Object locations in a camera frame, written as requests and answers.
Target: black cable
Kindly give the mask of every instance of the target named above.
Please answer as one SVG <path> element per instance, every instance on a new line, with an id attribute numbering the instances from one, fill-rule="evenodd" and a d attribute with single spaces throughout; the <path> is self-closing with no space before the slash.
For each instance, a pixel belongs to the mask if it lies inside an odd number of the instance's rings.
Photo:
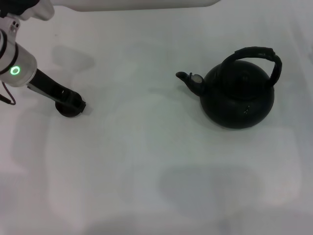
<path id="1" fill-rule="evenodd" d="M 6 92 L 8 93 L 8 95 L 11 97 L 12 101 L 9 100 L 8 98 L 4 97 L 1 94 L 0 94 L 0 101 L 3 101 L 4 103 L 10 104 L 10 105 L 16 105 L 15 98 L 12 96 L 12 94 L 10 93 L 10 91 L 8 90 L 8 88 L 6 87 L 4 82 L 2 82 L 2 85 L 3 85 L 4 89 L 6 90 Z"/>

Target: spout tip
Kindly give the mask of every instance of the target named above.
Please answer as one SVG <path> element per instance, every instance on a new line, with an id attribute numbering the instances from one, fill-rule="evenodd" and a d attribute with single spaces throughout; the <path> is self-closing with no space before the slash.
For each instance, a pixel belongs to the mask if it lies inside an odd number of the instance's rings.
<path id="1" fill-rule="evenodd" d="M 185 72 L 178 72 L 176 73 L 176 77 L 178 77 L 181 81 L 186 81 L 188 78 L 188 74 L 186 74 Z"/>

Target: white tabletop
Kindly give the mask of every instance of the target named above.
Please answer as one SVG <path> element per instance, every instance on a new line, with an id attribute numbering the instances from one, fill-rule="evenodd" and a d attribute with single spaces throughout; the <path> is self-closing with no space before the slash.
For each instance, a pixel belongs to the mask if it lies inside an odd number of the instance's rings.
<path id="1" fill-rule="evenodd" d="M 0 103 L 0 234 L 312 234 L 312 64 L 289 14 L 279 1 L 223 0 L 56 7 L 46 23 L 24 22 L 18 42 L 88 108 L 68 119 L 51 100 L 10 88 L 17 105 Z M 249 46 L 283 61 L 275 104 L 259 125 L 225 130 L 175 73 L 206 75 Z"/>

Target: kettle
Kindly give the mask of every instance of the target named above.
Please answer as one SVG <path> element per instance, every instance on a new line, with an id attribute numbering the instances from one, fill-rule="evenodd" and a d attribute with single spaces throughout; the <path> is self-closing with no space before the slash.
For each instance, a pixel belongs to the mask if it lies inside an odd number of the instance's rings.
<path id="1" fill-rule="evenodd" d="M 275 62 L 269 77 L 257 65 L 240 61 L 262 58 Z M 203 79 L 200 75 L 176 73 L 195 95 L 200 97 L 205 113 L 218 125 L 244 129 L 260 123 L 274 104 L 274 85 L 282 72 L 282 61 L 274 50 L 246 47 L 236 51 L 214 67 Z"/>

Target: green light ring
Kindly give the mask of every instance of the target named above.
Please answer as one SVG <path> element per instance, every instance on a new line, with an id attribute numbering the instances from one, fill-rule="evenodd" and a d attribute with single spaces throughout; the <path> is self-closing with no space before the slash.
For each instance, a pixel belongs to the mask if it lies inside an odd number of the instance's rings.
<path id="1" fill-rule="evenodd" d="M 21 69 L 20 69 L 19 66 L 14 66 L 14 67 L 11 68 L 11 74 L 12 75 L 18 75 L 20 73 L 20 71 L 21 71 Z"/>

